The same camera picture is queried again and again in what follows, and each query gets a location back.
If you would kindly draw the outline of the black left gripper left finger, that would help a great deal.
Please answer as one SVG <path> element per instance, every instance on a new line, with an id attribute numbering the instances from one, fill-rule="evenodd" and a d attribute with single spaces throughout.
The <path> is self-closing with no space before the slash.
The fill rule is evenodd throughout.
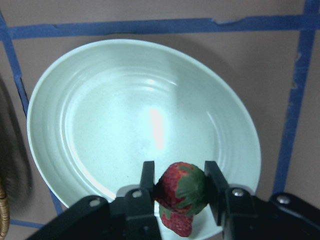
<path id="1" fill-rule="evenodd" d="M 154 184 L 155 181 L 155 162 L 144 161 L 142 166 L 142 172 L 140 177 L 139 186 L 148 191 L 151 197 L 154 196 Z"/>

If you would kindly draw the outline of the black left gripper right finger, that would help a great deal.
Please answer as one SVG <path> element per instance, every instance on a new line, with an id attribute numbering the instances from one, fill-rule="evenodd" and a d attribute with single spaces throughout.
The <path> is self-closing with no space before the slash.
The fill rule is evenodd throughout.
<path id="1" fill-rule="evenodd" d="M 223 224 L 225 192 L 229 188 L 222 171 L 215 161 L 205 161 L 205 196 L 217 225 Z"/>

